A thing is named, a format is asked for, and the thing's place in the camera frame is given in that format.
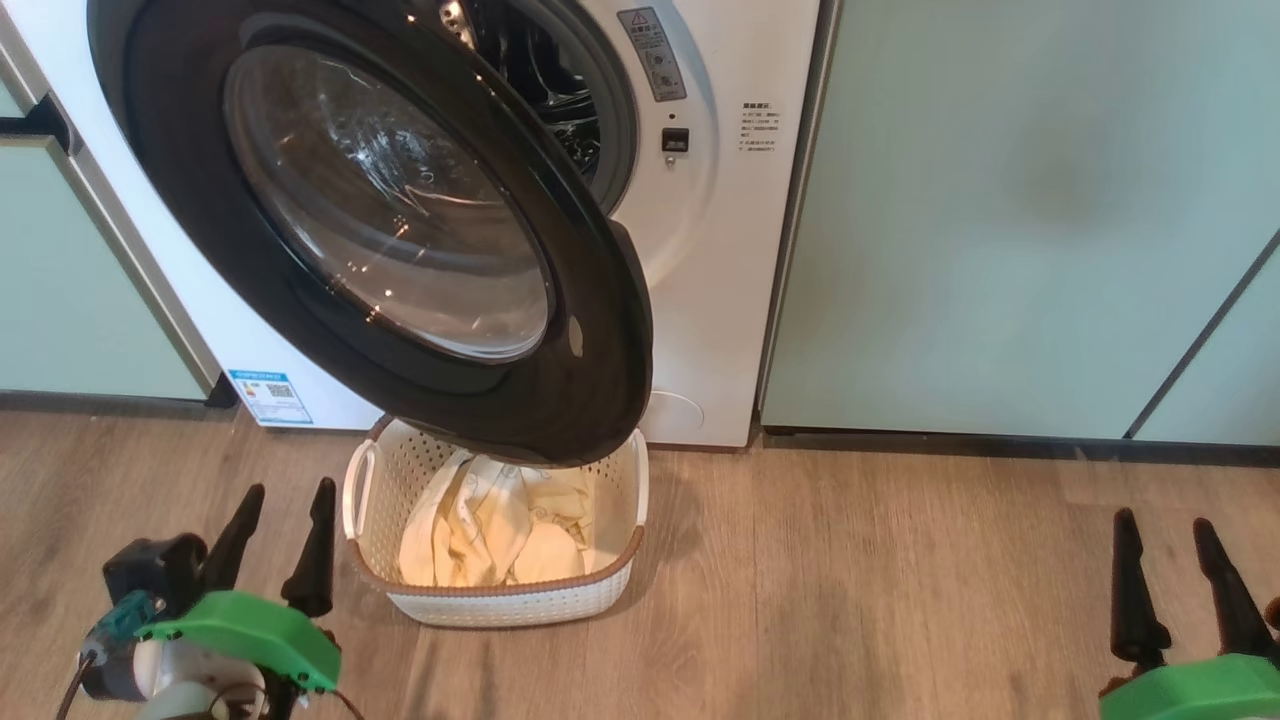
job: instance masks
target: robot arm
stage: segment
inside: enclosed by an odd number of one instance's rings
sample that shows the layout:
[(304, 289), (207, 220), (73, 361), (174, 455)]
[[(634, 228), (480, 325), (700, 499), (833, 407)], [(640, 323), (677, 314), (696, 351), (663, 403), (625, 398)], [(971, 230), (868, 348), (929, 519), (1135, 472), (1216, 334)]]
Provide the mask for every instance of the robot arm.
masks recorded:
[[(1142, 573), (1142, 538), (1133, 511), (1115, 518), (1111, 570), (1111, 653), (1134, 664), (1100, 698), (1102, 720), (1242, 720), (1280, 717), (1280, 644), (1239, 571), (1203, 518), (1196, 520), (1196, 553), (1213, 591), (1221, 653), (1189, 665), (1167, 665), (1169, 629), (1156, 619)], [(1276, 603), (1268, 611), (1280, 625)]]
[(337, 692), (340, 648), (311, 621), (333, 607), (337, 488), (320, 482), (287, 605), (234, 589), (264, 497), (251, 487), (211, 550), (189, 533), (138, 539), (104, 565), (113, 607), (84, 639), (59, 719), (77, 688), (143, 703), (138, 720), (289, 720), (298, 698)]

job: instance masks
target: light green cabinet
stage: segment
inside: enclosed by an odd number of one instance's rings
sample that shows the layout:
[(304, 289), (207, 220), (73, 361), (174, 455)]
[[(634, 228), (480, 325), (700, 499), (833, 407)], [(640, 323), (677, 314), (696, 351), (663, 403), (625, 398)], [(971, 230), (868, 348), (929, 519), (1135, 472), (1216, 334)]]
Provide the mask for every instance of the light green cabinet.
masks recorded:
[(24, 108), (18, 105), (18, 100), (9, 92), (9, 88), (0, 82), (0, 118), (20, 118), (26, 115)]
[(51, 137), (0, 137), (0, 389), (206, 398), (67, 163)]
[(1280, 258), (1262, 266), (1135, 437), (1280, 446)]
[(1276, 27), (846, 0), (764, 424), (1120, 438), (1280, 228)]

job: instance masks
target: white cloth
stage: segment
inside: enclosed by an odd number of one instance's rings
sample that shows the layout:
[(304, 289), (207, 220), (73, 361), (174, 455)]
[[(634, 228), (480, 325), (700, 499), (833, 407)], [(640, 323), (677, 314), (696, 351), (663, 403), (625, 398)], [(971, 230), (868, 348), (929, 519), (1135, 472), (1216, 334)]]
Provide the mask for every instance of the white cloth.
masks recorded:
[(413, 505), (413, 510), (408, 514), (408, 524), (404, 527), (403, 538), (401, 538), (399, 566), (401, 575), (411, 585), (435, 584), (434, 543), (431, 541), (435, 519), (439, 515), (444, 493), (453, 487), (454, 475), (471, 457), (472, 455), (466, 450), (458, 450), (449, 456), (448, 461), (431, 475), (422, 495)]
[(488, 587), (584, 574), (593, 478), (457, 451), (410, 512), (401, 574), (415, 585)]
[(584, 574), (582, 552), (563, 528), (538, 523), (529, 533), (525, 552), (516, 559), (515, 579), (520, 584), (563, 580)]

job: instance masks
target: warning label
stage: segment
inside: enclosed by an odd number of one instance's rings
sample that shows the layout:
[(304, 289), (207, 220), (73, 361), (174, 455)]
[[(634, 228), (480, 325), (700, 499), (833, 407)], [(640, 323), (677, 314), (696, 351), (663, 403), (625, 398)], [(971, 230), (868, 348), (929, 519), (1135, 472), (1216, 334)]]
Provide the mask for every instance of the warning label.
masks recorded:
[(653, 99), (658, 102), (667, 100), (684, 100), (689, 96), (685, 92), (685, 78), (680, 74), (680, 65), (676, 63), (676, 54), (671, 51), (671, 42), (667, 41), (667, 32), (662, 29), (662, 22), (653, 8), (636, 8), (618, 13), (622, 27), (631, 38), (631, 45), (640, 56), (640, 63), (649, 76), (649, 88), (653, 90)]
[(782, 113), (772, 102), (742, 102), (742, 124), (737, 128), (739, 152), (774, 152)]

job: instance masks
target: cable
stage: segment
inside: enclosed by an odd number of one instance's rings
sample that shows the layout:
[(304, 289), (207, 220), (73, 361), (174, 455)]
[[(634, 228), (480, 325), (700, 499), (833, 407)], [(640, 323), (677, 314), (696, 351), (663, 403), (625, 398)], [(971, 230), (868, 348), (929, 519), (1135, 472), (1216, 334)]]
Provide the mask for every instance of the cable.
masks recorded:
[(55, 715), (56, 720), (67, 720), (67, 714), (72, 711), (72, 703), (76, 702), (76, 691), (79, 689), (81, 680), (84, 679), (84, 673), (88, 671), (96, 659), (97, 653), (92, 650), (84, 653), (84, 659), (81, 660), (79, 667), (77, 667), (76, 674), (72, 675), (72, 684), (67, 685), (67, 692), (63, 694), (63, 703), (58, 706), (58, 715)]
[(340, 700), (342, 703), (347, 706), (347, 710), (351, 711), (352, 717), (355, 717), (356, 720), (365, 720), (365, 716), (361, 715), (358, 710), (356, 710), (356, 703), (351, 702), (351, 698), (342, 694), (342, 692), (339, 691), (333, 691), (330, 694), (338, 696), (338, 700)]
[[(259, 685), (257, 683), (247, 683), (247, 682), (246, 683), (232, 683), (232, 684), (227, 685), (225, 688), (218, 691), (218, 694), (214, 696), (214, 700), (209, 703), (209, 710), (206, 710), (205, 714), (209, 715), (209, 716), (212, 716), (214, 707), (218, 706), (218, 701), (220, 701), (224, 697), (227, 697), (227, 694), (230, 693), (230, 692), (242, 691), (244, 688), (252, 688), (255, 692), (261, 693), (262, 694), (262, 702), (264, 702), (264, 705), (266, 703), (266, 689), (262, 685)], [(256, 697), (253, 698), (253, 703), (257, 705), (257, 698)], [(259, 715), (259, 717), (262, 716), (261, 710), (259, 710), (257, 715)]]

